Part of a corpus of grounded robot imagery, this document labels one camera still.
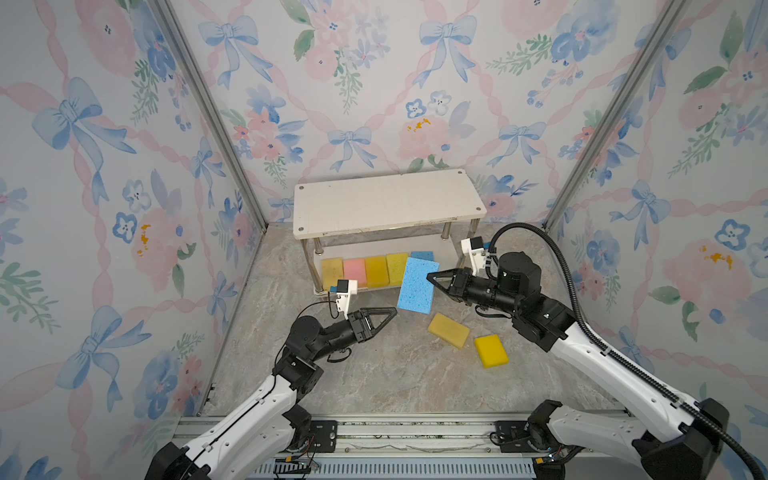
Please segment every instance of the yellow sponge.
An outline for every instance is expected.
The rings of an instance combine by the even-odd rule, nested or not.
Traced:
[[[391,253],[386,256],[386,268],[389,271],[389,285],[402,285],[402,278],[406,274],[407,253]]]
[[[498,335],[482,336],[475,339],[475,348],[478,350],[482,365],[486,369],[509,363],[509,357],[504,351],[504,346]]]
[[[332,286],[344,278],[344,261],[340,258],[327,258],[320,262],[323,271],[323,290],[330,291]]]
[[[366,276],[368,288],[381,288],[389,285],[389,273],[386,269],[386,257],[366,258]]]
[[[469,328],[461,323],[454,322],[442,313],[436,313],[432,323],[429,324],[427,332],[437,335],[457,349],[464,347],[464,342],[469,336]]]

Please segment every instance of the gray marble surface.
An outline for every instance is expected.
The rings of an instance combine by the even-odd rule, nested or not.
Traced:
[[[481,224],[487,241],[499,224]],[[452,239],[465,237],[467,224],[455,224]],[[441,226],[413,227],[344,237],[325,245],[439,233]],[[499,253],[525,251],[541,266],[544,294],[568,303],[561,274],[543,240],[525,230],[511,230],[497,243]],[[360,293],[350,311],[363,306],[396,306],[399,289]],[[274,357],[299,311],[319,298],[301,246],[289,226],[272,225],[257,254],[227,344],[214,374],[216,394],[204,415],[226,415],[270,374]],[[471,329],[463,349],[427,332],[435,312]],[[307,310],[324,326],[327,304]],[[509,364],[484,369],[474,339],[498,334]],[[374,339],[353,347],[342,363],[320,360],[325,371],[302,406],[314,415],[365,412],[514,412],[529,411],[544,399],[576,409],[611,409],[609,395],[585,375],[523,339],[506,319],[483,319],[473,308],[435,292],[429,315],[399,310]]]

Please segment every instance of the sponge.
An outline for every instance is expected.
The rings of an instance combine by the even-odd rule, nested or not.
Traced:
[[[429,260],[430,262],[435,261],[435,254],[433,252],[411,252],[411,257]]]
[[[435,287],[427,280],[427,273],[440,270],[440,264],[418,258],[409,258],[406,274],[402,278],[397,307],[418,313],[429,313]]]
[[[402,276],[406,273],[407,253],[391,253],[386,256],[386,268],[389,271],[389,285],[402,285]]]
[[[332,286],[344,278],[344,263],[340,258],[327,258],[320,262],[323,271],[323,290],[329,292]]]
[[[469,336],[469,328],[461,323],[454,322],[442,313],[436,313],[432,323],[429,324],[427,332],[437,335],[457,349],[464,347],[464,343]]]
[[[389,285],[389,273],[386,269],[386,257],[366,258],[366,276],[368,288],[381,288]]]
[[[344,278],[346,280],[357,280],[357,288],[368,288],[366,261],[362,258],[344,260]]]
[[[504,346],[498,335],[482,336],[475,339],[475,348],[478,350],[482,365],[486,369],[509,363],[509,357],[504,351]]]

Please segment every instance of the wallpaper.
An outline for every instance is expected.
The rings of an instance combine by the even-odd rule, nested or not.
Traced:
[[[143,478],[259,232],[146,4],[0,14],[0,479]]]
[[[767,15],[765,0],[690,3],[557,233],[596,330],[648,372],[722,402],[728,432],[761,465]],[[709,478],[751,477],[725,448]]]
[[[664,2],[172,4],[268,221],[297,183],[459,167],[486,220],[540,221]]]

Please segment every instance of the blue sponge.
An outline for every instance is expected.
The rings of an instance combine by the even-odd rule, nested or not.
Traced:
[[[429,313],[432,310],[432,295],[435,287],[427,280],[427,273],[440,270],[440,264],[410,257],[406,263],[406,274],[400,286],[400,298],[397,308],[418,313]]]
[[[435,261],[435,254],[433,252],[411,252],[411,257],[429,260],[430,262]]]

